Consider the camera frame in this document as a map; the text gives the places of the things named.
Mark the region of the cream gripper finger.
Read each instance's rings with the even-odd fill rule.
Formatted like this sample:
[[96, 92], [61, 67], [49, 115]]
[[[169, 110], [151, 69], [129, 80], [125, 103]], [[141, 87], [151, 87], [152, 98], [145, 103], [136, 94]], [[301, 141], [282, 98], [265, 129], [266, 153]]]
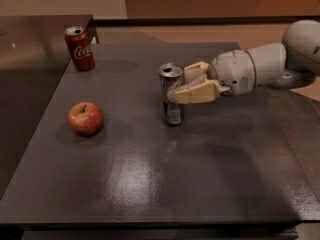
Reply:
[[184, 68], [185, 83], [190, 84], [196, 79], [206, 79], [209, 64], [203, 61], [196, 62]]
[[221, 85], [218, 80], [205, 79], [202, 83], [177, 88], [170, 87], [167, 91], [167, 98], [175, 104], [208, 103], [229, 90], [229, 86]]

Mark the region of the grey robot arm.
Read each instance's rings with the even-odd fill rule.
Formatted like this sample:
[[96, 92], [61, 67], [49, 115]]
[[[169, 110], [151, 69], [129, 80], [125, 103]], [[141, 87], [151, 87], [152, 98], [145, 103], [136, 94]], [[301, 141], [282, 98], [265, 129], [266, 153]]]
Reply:
[[291, 24], [282, 41], [248, 50], [233, 50], [212, 62], [184, 68], [185, 84], [169, 88], [176, 104], [207, 103], [221, 95], [239, 96], [257, 87], [295, 89], [312, 84], [320, 75], [320, 23]]

